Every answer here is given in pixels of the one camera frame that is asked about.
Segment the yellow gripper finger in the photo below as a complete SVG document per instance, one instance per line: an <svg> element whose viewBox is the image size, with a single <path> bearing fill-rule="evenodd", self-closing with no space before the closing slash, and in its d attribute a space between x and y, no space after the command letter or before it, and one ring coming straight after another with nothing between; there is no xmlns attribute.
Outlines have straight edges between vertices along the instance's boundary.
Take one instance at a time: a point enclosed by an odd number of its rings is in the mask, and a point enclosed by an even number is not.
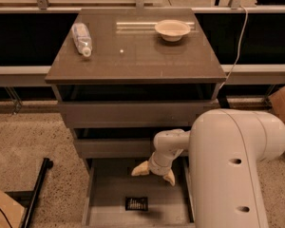
<svg viewBox="0 0 285 228"><path fill-rule="evenodd" d="M131 175L135 176L146 176L149 174L149 164L148 161L144 161L138 166L136 166L133 170Z"/></svg>
<svg viewBox="0 0 285 228"><path fill-rule="evenodd" d="M163 176L163 179L168 181L172 186L175 185L175 176L172 170L169 170L169 172Z"/></svg>

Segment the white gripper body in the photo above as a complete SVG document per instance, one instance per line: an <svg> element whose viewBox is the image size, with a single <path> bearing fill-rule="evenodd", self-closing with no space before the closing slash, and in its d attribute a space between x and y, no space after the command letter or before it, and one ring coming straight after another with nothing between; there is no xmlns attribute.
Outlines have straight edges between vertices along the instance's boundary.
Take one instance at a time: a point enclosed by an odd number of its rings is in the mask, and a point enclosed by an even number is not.
<svg viewBox="0 0 285 228"><path fill-rule="evenodd" d="M174 155L165 155L160 152L154 152L148 160L149 170L158 176L172 176L172 163L174 159Z"/></svg>

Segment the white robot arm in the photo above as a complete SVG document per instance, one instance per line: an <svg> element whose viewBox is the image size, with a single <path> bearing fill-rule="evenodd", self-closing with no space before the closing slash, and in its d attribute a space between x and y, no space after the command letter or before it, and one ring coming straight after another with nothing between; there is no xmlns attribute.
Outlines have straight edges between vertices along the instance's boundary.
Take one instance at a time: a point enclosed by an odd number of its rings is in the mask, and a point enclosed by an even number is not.
<svg viewBox="0 0 285 228"><path fill-rule="evenodd" d="M172 162L188 152L189 194L196 228L269 228L257 163L285 151L285 124L268 112L213 109L189 131L165 130L134 176L150 173L175 183Z"/></svg>

